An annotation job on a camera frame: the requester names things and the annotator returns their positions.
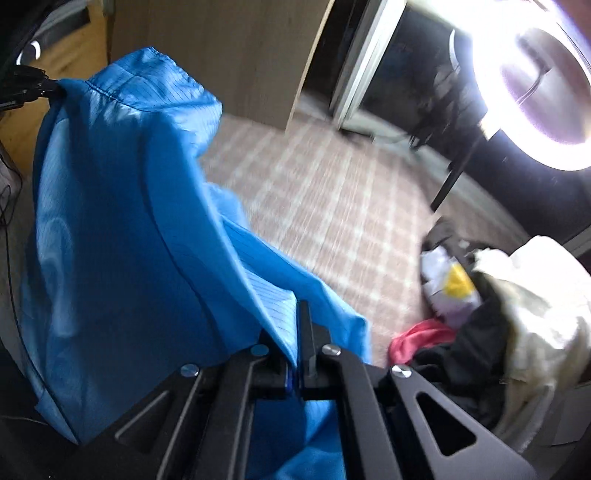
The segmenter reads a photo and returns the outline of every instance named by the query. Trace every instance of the blue jacket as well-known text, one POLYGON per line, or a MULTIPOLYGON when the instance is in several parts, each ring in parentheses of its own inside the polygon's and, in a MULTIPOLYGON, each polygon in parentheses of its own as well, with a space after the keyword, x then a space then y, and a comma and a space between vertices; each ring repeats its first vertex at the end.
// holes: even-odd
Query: blue jacket
MULTIPOLYGON (((88 442, 187 362, 223 362, 267 330, 296 365, 296 299, 369 359, 365 320, 257 238, 199 166, 222 107, 167 56, 134 52, 43 120, 22 286, 27 349, 88 442)), ((30 373, 38 410, 73 438, 30 373)), ((249 477, 342 478, 328 402, 259 402, 249 477)))

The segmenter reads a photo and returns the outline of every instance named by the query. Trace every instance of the metal screw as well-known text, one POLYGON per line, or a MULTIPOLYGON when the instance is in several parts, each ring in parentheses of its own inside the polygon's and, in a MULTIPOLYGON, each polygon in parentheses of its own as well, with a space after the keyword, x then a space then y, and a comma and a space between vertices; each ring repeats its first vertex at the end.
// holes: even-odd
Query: metal screw
POLYGON ((257 343, 251 348, 251 355, 253 356, 265 356, 269 353, 269 347, 267 345, 263 345, 262 343, 257 343))
POLYGON ((340 347, 333 345, 332 343, 327 343, 322 346, 322 353, 330 356, 338 356, 340 355, 340 347))
POLYGON ((199 367, 195 364, 187 364, 181 367, 181 375, 187 378, 199 375, 199 367))
POLYGON ((392 375, 396 375, 400 378, 408 378, 413 374, 413 371, 410 370, 410 367, 406 365, 394 365, 392 367, 392 375))

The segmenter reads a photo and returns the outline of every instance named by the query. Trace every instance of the black clip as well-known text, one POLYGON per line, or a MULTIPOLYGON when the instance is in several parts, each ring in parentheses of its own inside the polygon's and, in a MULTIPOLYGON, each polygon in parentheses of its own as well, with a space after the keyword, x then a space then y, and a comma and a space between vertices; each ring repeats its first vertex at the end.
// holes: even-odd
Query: black clip
POLYGON ((39 97, 57 98, 64 93, 45 70, 29 65, 14 65, 0 82, 0 112, 22 107, 39 97))

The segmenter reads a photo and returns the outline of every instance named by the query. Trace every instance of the door frame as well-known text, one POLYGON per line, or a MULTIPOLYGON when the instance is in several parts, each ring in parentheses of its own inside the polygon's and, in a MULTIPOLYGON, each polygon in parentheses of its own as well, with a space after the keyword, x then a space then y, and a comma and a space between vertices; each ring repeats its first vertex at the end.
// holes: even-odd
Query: door frame
POLYGON ((407 0, 369 0, 330 101, 337 128, 358 110, 406 4, 407 0))

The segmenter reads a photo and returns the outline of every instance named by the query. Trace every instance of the checkered carpet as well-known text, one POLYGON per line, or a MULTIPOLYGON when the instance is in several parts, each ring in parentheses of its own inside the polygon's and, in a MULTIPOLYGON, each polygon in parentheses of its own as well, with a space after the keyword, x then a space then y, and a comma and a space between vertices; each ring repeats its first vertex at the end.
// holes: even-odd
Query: checkered carpet
POLYGON ((422 170, 302 113, 287 132, 225 115, 200 162, 240 197, 255 233, 370 321, 376 365, 394 335, 425 318, 418 254, 438 216, 466 238, 508 252, 521 245, 453 194, 433 215, 439 185, 422 170))

